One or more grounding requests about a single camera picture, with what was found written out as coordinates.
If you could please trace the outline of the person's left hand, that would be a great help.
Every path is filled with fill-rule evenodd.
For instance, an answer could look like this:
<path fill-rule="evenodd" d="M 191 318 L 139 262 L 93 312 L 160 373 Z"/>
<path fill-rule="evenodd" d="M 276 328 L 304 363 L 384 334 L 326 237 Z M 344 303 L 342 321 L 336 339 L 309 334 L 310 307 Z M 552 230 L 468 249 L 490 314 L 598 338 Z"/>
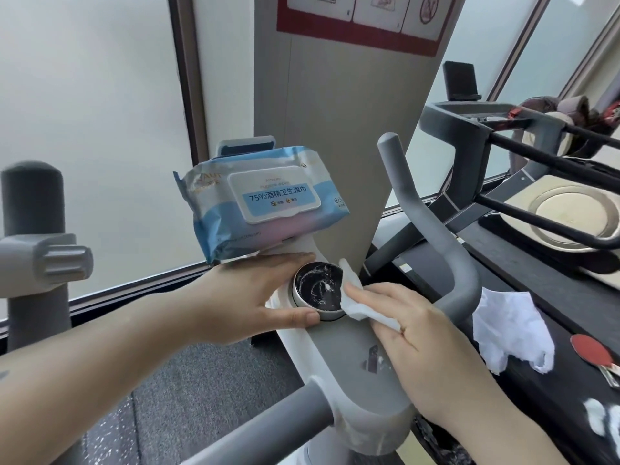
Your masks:
<path fill-rule="evenodd" d="M 240 258 L 216 266 L 182 288 L 183 308 L 198 338 L 213 344 L 235 342 L 270 332 L 265 312 L 271 296 L 297 271 L 315 261 L 313 252 Z"/>

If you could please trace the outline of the white wet wipe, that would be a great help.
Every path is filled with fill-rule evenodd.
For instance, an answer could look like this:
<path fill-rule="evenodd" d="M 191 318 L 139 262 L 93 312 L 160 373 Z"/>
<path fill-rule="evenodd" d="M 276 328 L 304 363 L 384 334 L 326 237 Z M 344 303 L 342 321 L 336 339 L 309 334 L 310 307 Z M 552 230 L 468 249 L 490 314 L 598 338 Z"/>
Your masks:
<path fill-rule="evenodd" d="M 341 258 L 338 262 L 339 268 L 342 270 L 342 282 L 340 285 L 340 307 L 341 310 L 350 318 L 357 321 L 362 320 L 374 320 L 394 331 L 401 332 L 401 326 L 399 322 L 393 318 L 387 317 L 379 312 L 376 312 L 371 307 L 354 301 L 350 296 L 345 293 L 345 286 L 347 284 L 356 288 L 363 289 L 360 278 L 347 262 L 345 258 Z"/>

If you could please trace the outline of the black round bike knob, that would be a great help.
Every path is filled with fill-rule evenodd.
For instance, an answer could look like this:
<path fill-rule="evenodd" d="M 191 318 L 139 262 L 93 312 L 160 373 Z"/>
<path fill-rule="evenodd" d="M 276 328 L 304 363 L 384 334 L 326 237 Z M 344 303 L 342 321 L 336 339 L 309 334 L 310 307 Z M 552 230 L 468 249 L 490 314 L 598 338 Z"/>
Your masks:
<path fill-rule="evenodd" d="M 343 277 L 341 267 L 329 262 L 314 261 L 303 265 L 291 281 L 290 295 L 294 306 L 313 308 L 322 322 L 343 318 Z"/>

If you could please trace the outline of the person's right forearm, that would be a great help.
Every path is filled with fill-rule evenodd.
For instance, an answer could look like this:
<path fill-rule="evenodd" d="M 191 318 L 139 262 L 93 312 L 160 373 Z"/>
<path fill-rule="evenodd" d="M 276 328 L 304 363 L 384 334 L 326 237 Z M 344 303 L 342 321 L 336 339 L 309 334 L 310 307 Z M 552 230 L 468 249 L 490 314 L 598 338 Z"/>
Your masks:
<path fill-rule="evenodd" d="M 484 367 L 427 377 L 415 388 L 414 404 L 456 438 L 477 465 L 569 465 Z"/>

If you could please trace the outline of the person's left forearm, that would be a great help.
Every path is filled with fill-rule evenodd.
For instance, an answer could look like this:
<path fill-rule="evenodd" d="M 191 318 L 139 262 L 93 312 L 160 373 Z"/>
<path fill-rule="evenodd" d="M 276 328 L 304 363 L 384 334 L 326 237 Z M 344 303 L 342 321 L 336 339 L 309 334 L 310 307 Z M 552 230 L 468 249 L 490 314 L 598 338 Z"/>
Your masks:
<path fill-rule="evenodd" d="M 0 356 L 0 465 L 51 465 L 195 336 L 182 290 Z"/>

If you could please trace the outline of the blue wet wipes packet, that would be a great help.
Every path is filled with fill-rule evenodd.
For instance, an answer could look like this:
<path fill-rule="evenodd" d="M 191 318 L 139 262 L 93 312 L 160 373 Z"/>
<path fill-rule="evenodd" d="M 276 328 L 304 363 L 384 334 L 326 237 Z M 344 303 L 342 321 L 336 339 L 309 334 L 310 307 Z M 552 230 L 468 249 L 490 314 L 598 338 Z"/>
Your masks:
<path fill-rule="evenodd" d="M 305 146 L 219 156 L 173 176 L 209 264 L 313 234 L 350 214 L 321 156 Z"/>

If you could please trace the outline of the crumpled white tissue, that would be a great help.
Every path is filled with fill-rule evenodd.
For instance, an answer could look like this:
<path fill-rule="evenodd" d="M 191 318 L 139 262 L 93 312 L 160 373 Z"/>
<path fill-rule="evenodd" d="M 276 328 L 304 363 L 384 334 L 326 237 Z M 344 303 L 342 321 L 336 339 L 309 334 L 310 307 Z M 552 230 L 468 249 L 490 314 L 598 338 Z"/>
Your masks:
<path fill-rule="evenodd" d="M 472 321 L 474 341 L 493 375 L 507 369 L 511 356 L 542 375 L 554 369 L 555 344 L 529 292 L 483 288 Z"/>

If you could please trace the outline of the gold round machine disc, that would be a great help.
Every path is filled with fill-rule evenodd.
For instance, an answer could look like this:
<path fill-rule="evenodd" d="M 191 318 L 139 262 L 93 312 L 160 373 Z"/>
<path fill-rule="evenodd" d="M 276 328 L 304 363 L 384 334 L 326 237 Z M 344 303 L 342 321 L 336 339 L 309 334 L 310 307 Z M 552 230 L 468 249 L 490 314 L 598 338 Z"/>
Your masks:
<path fill-rule="evenodd" d="M 527 210 L 600 239 L 620 236 L 620 196 L 585 185 L 563 185 L 542 192 Z"/>

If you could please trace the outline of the red table tennis paddle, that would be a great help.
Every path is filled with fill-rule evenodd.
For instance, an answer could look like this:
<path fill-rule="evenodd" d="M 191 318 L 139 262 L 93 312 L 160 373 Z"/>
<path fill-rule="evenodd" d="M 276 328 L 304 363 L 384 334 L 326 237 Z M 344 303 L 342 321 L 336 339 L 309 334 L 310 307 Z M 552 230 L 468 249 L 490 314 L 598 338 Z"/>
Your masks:
<path fill-rule="evenodd" d="M 620 389 L 620 365 L 602 343 L 585 334 L 572 335 L 570 343 L 581 359 L 598 368 L 611 388 Z"/>

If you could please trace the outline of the black tablet holder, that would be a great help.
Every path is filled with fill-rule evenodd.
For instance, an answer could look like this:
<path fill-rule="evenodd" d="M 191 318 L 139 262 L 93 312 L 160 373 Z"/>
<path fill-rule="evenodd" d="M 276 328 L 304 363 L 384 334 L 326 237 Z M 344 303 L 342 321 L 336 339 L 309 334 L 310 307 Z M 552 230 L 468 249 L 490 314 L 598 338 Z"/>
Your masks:
<path fill-rule="evenodd" d="M 445 61 L 442 65 L 448 101 L 479 101 L 474 64 Z"/>

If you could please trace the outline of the small white tissue scraps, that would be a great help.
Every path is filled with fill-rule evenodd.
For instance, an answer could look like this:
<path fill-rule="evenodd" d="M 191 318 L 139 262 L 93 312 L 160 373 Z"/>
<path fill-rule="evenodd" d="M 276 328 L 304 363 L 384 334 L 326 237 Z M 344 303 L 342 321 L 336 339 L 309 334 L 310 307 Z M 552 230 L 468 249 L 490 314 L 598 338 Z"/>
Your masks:
<path fill-rule="evenodd" d="M 620 447 L 620 405 L 604 406 L 599 400 L 589 398 L 584 407 L 592 431 Z"/>

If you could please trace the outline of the grey white exercise bike frame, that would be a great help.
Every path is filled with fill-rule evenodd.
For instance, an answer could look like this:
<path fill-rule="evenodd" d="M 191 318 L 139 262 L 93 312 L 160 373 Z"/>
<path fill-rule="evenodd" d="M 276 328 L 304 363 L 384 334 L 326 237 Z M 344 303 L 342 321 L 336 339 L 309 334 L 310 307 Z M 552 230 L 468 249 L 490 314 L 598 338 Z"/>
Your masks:
<path fill-rule="evenodd" d="M 304 386 L 181 465 L 353 465 L 406 442 L 414 407 L 367 320 L 277 333 Z"/>

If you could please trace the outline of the grey curved bike handlebar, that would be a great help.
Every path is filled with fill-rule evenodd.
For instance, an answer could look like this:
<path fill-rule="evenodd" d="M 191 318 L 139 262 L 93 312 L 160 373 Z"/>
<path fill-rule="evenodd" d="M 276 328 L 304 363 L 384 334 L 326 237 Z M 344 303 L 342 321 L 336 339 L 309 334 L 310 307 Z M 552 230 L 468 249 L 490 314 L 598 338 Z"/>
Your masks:
<path fill-rule="evenodd" d="M 399 136 L 384 133 L 378 139 L 377 149 L 403 212 L 451 270 L 454 287 L 435 302 L 435 307 L 458 325 L 475 312 L 481 299 L 482 283 L 476 265 L 418 195 Z"/>

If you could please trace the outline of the brown window frame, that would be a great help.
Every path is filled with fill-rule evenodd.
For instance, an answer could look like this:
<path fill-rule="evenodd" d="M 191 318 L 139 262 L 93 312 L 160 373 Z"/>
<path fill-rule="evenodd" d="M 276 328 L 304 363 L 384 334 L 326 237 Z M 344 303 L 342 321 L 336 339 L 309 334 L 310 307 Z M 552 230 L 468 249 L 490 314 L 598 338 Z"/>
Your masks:
<path fill-rule="evenodd" d="M 209 159 L 194 0 L 167 0 L 193 165 Z"/>

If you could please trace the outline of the red white wall sign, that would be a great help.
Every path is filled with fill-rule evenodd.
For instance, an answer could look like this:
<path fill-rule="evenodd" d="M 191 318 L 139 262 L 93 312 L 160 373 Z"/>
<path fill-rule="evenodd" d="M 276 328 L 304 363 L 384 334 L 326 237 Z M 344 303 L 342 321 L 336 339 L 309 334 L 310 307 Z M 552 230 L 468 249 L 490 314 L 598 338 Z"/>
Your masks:
<path fill-rule="evenodd" d="M 276 29 L 337 41 L 435 57 L 464 0 L 278 0 Z"/>

